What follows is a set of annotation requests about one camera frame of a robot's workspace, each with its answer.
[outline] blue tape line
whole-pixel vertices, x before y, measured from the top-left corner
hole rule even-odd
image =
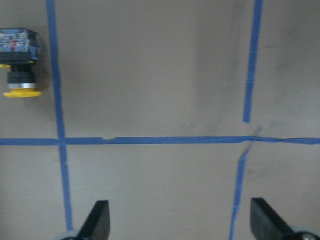
[[[66,137],[67,145],[134,145],[134,144],[239,144],[246,141],[288,144],[320,144],[318,137],[275,138],[262,136],[163,136],[163,137]]]
[[[53,91],[54,91],[57,134],[59,139],[63,139],[65,137],[65,126],[64,126],[64,118],[63,118],[63,110],[62,110],[61,78],[60,78],[60,71],[59,71],[59,49],[58,49],[55,0],[46,0],[46,10],[47,10],[48,28],[49,28],[51,68],[52,68],[52,77],[53,77]]]
[[[0,146],[56,146],[61,142],[53,138],[0,138]]]
[[[255,0],[243,110],[243,121],[245,123],[250,123],[251,119],[252,93],[254,89],[256,75],[258,40],[261,25],[262,7],[263,0]]]
[[[247,141],[287,144],[320,144],[319,137],[275,138],[262,136],[164,136],[164,137],[66,137],[0,138],[0,146],[62,146],[62,145],[148,145],[148,144],[239,144]]]
[[[48,18],[57,136],[59,140],[62,140],[64,142],[65,126],[64,126],[63,109],[62,109],[61,77],[60,77],[60,71],[59,71],[59,48],[58,48],[55,0],[46,0],[46,11],[47,11],[47,18]],[[68,165],[67,165],[67,147],[65,144],[59,146],[59,152],[60,152],[60,168],[61,168],[61,176],[62,176],[65,222],[66,222],[67,231],[70,231],[73,229],[72,208],[71,208],[71,201],[70,201],[70,185],[69,185]]]
[[[63,189],[63,202],[64,202],[64,214],[66,230],[71,231],[72,226],[72,207],[70,198],[70,184],[69,184],[69,171],[67,164],[67,146],[59,146],[60,153],[60,169],[62,178],[62,189]]]
[[[262,131],[262,128],[260,128],[258,130],[257,136],[254,137],[254,140],[251,142],[251,144],[249,145],[247,150],[244,152],[244,154],[241,156],[241,158],[238,162],[238,167],[237,167],[237,171],[236,171],[236,179],[235,179],[235,188],[234,188],[234,197],[233,197],[233,207],[232,207],[232,215],[231,215],[229,240],[233,240],[234,235],[235,235],[237,215],[238,215],[239,207],[241,204],[244,176],[245,176],[245,172],[246,172],[247,156],[250,153],[252,147],[254,146],[254,143],[258,139],[261,138],[261,137],[259,137],[261,131]]]
[[[66,137],[67,145],[104,144],[238,144],[253,140],[253,136],[162,136],[162,137]]]

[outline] yellow base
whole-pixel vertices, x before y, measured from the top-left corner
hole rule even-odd
[[[41,91],[36,91],[35,88],[12,88],[11,92],[5,92],[7,98],[29,98],[37,97],[42,94]]]
[[[10,67],[11,67],[10,65],[0,64],[0,68],[2,68],[2,69],[8,69]]]

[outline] horizontal tape strip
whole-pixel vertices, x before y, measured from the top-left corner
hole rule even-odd
[[[161,137],[66,137],[0,138],[0,146],[60,146],[60,145],[126,145],[126,144],[239,144],[246,141],[288,144],[320,144],[319,137],[275,138],[262,136],[161,136]]]

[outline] clamp jaw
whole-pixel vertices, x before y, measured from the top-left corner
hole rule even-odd
[[[109,202],[100,200],[93,206],[77,236],[68,236],[61,240],[107,240],[109,233]]]
[[[320,240],[311,231],[294,231],[263,198],[251,199],[250,228],[256,240]]]

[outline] vertical tape strip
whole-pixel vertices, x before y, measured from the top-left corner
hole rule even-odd
[[[248,60],[248,70],[247,70],[247,76],[246,76],[244,110],[243,110],[243,121],[245,123],[250,123],[250,119],[251,119],[252,93],[253,93],[254,84],[255,84],[258,40],[259,40],[260,25],[261,25],[262,7],[263,7],[263,0],[255,0],[252,31],[251,31],[250,52],[249,52],[249,60]]]
[[[64,202],[64,215],[66,230],[70,231],[73,229],[72,226],[72,208],[71,208],[71,198],[70,198],[70,183],[69,183],[69,173],[67,164],[67,146],[59,146],[60,153],[60,169],[62,178],[62,189],[63,189],[63,202]]]
[[[262,131],[262,128],[258,130],[257,136],[260,135]],[[237,222],[237,215],[239,211],[239,207],[241,204],[241,197],[242,197],[242,188],[243,188],[243,182],[244,182],[244,176],[246,172],[246,162],[247,162],[247,156],[250,153],[252,147],[254,146],[254,143],[256,142],[258,137],[253,140],[247,150],[244,152],[244,154],[241,156],[238,167],[236,171],[236,179],[235,179],[235,188],[234,188],[234,197],[233,197],[233,207],[232,207],[232,215],[231,215],[231,224],[230,224],[230,232],[229,232],[229,240],[234,239],[235,235],[235,227]]]
[[[67,146],[65,143],[65,126],[64,126],[64,118],[63,118],[63,109],[62,109],[61,77],[60,77],[60,71],[59,71],[59,49],[58,49],[55,0],[46,0],[46,11],[47,11],[48,29],[49,29],[49,42],[50,42],[51,68],[52,68],[52,78],[53,78],[57,134],[58,134],[58,139],[60,141],[63,141],[63,144],[59,145],[59,153],[60,153],[60,170],[61,170],[61,178],[62,178],[65,224],[66,224],[67,231],[70,231],[73,229],[72,207],[71,207],[71,200],[70,200],[69,171],[68,171],[68,164],[67,164]]]
[[[64,118],[63,118],[63,110],[62,110],[61,78],[60,78],[60,71],[59,71],[59,49],[58,49],[55,0],[46,0],[46,11],[47,11],[48,28],[49,28],[56,126],[57,126],[58,139],[64,139],[65,126],[64,126]]]

